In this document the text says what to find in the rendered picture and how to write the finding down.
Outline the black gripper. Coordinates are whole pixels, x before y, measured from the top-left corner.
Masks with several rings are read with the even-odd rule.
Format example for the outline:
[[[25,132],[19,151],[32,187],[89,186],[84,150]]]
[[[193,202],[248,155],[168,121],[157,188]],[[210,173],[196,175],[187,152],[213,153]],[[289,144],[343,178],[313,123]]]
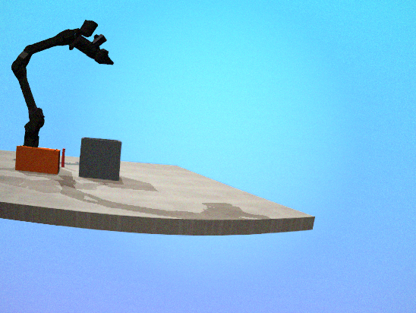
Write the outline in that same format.
[[[98,46],[99,47],[99,46]],[[86,48],[81,51],[85,53],[89,58],[94,59],[96,63],[103,65],[113,65],[114,62],[109,58],[109,51],[106,49],[96,49],[93,46],[93,42],[89,41]]]

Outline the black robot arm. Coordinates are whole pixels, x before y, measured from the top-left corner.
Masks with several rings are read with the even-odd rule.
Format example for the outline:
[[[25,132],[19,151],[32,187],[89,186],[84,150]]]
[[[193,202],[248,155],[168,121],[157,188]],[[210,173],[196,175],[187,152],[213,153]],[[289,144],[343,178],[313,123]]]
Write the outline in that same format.
[[[25,47],[23,52],[16,58],[12,63],[11,70],[13,71],[15,77],[18,79],[20,84],[21,91],[24,95],[24,100],[27,104],[29,122],[24,126],[24,145],[28,147],[38,147],[39,146],[39,131],[42,126],[44,126],[45,116],[43,115],[42,108],[37,108],[33,94],[30,89],[30,85],[27,80],[27,65],[31,59],[31,56],[37,52],[41,52],[45,49],[50,49],[53,46],[67,46],[69,45],[69,50],[78,49],[83,51],[89,40],[86,37],[93,35],[93,32],[98,27],[98,24],[94,21],[85,20],[81,28],[76,28],[73,30],[67,29],[58,33],[52,38],[42,40],[38,43],[28,45]],[[85,37],[85,38],[84,38]],[[107,41],[103,34],[95,34],[93,40],[93,46],[96,49],[99,49],[98,46],[101,46]]]

